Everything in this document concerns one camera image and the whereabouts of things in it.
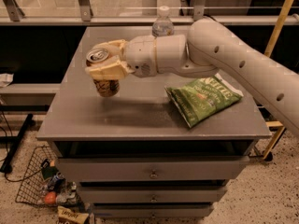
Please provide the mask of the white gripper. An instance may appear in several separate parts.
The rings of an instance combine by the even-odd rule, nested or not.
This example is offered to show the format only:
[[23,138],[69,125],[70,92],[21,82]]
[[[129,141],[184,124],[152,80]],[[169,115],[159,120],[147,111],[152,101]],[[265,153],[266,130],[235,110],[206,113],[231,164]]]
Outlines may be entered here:
[[[124,39],[112,40],[96,44],[93,48],[107,49],[112,57],[85,68],[92,79],[119,80],[130,74],[137,77],[157,75],[156,38],[152,35],[138,36],[128,43]],[[125,61],[121,60],[123,52]]]

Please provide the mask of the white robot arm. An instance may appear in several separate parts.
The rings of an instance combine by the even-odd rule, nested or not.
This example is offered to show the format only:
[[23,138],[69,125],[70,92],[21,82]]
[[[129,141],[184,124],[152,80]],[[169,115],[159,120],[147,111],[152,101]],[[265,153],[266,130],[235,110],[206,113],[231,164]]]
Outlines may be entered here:
[[163,73],[199,78],[222,70],[299,135],[299,75],[212,19],[196,21],[185,35],[143,35],[97,44],[87,52],[86,64],[86,73],[95,80]]

